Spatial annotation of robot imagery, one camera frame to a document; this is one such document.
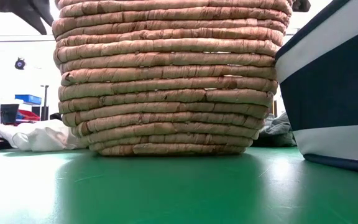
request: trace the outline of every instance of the green tabletop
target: green tabletop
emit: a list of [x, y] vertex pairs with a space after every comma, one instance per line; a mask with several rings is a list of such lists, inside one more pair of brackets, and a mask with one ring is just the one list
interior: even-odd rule
[[358, 173], [296, 148], [229, 157], [0, 151], [0, 224], [358, 224]]

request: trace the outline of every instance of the gray fabric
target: gray fabric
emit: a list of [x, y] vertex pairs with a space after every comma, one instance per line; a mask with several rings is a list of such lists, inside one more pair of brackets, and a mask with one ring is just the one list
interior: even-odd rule
[[265, 126], [260, 130], [259, 138], [254, 141], [254, 146], [296, 146], [287, 113], [284, 113], [277, 118], [274, 118], [274, 115], [270, 114], [265, 119]]

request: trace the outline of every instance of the woven basket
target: woven basket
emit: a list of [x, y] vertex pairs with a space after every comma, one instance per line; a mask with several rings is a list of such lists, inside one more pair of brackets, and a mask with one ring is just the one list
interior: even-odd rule
[[109, 156], [238, 154], [277, 90], [291, 0], [56, 0], [63, 122]]

